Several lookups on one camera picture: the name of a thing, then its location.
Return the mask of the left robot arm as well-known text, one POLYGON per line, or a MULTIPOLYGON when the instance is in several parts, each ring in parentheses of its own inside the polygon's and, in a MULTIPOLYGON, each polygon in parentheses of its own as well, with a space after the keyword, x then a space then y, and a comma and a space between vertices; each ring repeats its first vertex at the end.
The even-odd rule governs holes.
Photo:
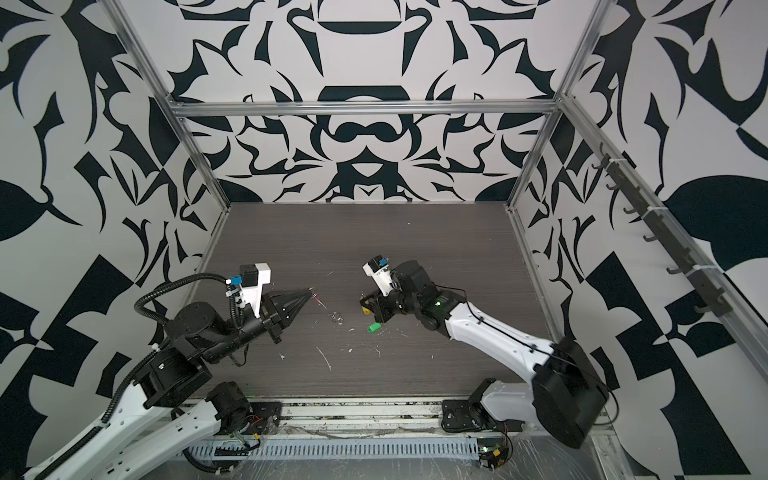
POLYGON ((201 440, 239 436, 252 408, 237 383, 218 384, 188 410, 183 404, 211 379, 211 364, 263 334, 278 342, 312 296, 309 289, 268 292, 246 305, 240 321, 222 319, 205 302, 188 304, 106 411, 25 478, 140 479, 201 440))

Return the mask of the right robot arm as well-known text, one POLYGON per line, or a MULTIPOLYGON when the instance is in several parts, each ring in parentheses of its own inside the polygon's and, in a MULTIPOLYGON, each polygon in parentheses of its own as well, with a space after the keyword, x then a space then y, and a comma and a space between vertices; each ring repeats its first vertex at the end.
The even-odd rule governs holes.
POLYGON ((376 288, 360 305, 376 323, 411 315, 425 329, 477 349, 524 381, 517 388, 485 380, 468 400, 481 420, 539 426, 573 449, 585 442, 611 392, 576 341, 554 342, 507 325, 475 306, 464 290, 433 282, 415 260, 393 267, 376 256, 363 270, 376 288))

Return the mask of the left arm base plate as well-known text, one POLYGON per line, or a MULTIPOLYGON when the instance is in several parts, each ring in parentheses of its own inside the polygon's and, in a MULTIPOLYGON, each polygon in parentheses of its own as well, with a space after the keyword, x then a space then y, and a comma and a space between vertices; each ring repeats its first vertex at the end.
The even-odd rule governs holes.
POLYGON ((280 425, 282 409, 283 403, 279 401, 251 402, 235 413, 235 426, 239 433, 263 434, 280 425))

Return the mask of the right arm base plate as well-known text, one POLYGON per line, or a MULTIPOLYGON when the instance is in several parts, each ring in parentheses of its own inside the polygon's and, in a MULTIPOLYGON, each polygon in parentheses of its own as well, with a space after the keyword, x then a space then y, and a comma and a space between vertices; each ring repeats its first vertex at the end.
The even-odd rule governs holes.
POLYGON ((441 403, 441 428, 447 433, 493 431, 497 422, 479 402, 446 399, 441 403))

